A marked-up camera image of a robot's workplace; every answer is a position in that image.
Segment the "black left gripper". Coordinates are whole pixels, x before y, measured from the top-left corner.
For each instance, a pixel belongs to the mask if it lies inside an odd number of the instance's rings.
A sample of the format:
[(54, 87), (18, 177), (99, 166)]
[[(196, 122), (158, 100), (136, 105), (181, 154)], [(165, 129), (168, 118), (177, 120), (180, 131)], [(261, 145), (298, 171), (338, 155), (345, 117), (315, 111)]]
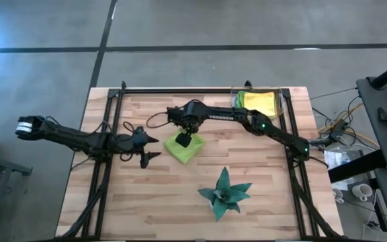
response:
[(161, 152), (145, 152), (147, 143), (157, 143), (159, 140), (149, 136), (144, 129), (135, 129), (131, 135), (121, 134), (122, 151), (121, 154), (139, 154), (140, 167), (147, 168), (149, 161), (161, 154)]

